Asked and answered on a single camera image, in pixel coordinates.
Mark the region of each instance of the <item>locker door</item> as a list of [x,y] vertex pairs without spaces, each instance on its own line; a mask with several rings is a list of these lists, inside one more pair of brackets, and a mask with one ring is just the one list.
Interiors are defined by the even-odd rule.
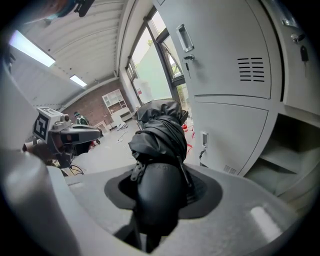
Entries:
[[195,126],[197,136],[208,133],[208,148],[201,163],[216,170],[237,175],[254,151],[267,119],[268,111],[219,103],[195,103],[209,114]]
[[[180,60],[189,61],[186,85],[193,95],[270,98],[271,71],[265,39],[245,0],[152,0]],[[183,50],[177,28],[184,25],[194,49]],[[183,73],[188,74],[182,64]]]

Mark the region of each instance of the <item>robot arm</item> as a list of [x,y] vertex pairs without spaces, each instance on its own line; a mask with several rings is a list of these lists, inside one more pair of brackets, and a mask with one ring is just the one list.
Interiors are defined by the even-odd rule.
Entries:
[[57,159],[61,168],[70,166],[75,156],[86,152],[90,142],[101,137],[101,130],[89,125],[73,125],[69,116],[48,107],[38,107],[33,135],[39,140],[24,145],[24,150],[42,160]]

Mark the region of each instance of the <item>keyhole lock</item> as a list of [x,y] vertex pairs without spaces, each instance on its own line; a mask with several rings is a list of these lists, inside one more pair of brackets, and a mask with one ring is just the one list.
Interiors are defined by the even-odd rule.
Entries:
[[301,34],[301,35],[292,34],[291,35],[291,39],[295,44],[300,43],[303,39],[305,39],[305,37],[306,37],[305,34]]
[[195,59],[195,56],[193,54],[189,55],[189,56],[186,56],[184,57],[185,60],[190,60],[190,61],[193,61]]

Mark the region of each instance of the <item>white cabinet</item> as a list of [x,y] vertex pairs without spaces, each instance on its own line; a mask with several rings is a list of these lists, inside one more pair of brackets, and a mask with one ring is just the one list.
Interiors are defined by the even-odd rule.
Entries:
[[[284,17],[291,17],[289,12],[284,12],[276,1],[264,0],[263,3],[270,13],[282,50],[284,104],[320,115],[320,60],[314,47],[302,29],[283,25]],[[295,36],[300,36],[299,43],[294,42]],[[302,61],[302,47],[307,52],[306,63]]]
[[102,99],[114,122],[116,122],[115,119],[117,119],[117,122],[119,122],[119,120],[126,121],[132,117],[132,114],[124,100],[124,97],[121,94],[120,89],[103,95]]
[[[153,0],[180,60],[193,54],[185,75],[194,95],[239,95],[269,99],[271,70],[266,41],[246,1]],[[184,24],[194,49],[184,52],[177,27]],[[182,65],[188,74],[186,65]]]
[[197,140],[201,132],[208,133],[208,148],[201,163],[213,170],[237,175],[258,143],[268,111],[230,104],[195,104],[210,113],[195,126]]

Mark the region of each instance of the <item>locker vent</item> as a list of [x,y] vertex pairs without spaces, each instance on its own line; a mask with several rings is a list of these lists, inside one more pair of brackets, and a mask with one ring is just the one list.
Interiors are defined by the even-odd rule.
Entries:
[[224,168],[223,168],[223,171],[228,173],[228,174],[236,174],[237,170],[236,169],[233,169],[231,168],[230,166],[228,165],[225,165]]
[[238,58],[240,81],[264,82],[264,61],[260,57]]
[[226,165],[224,168],[223,168],[223,171],[226,172],[226,173],[229,173],[231,167]]

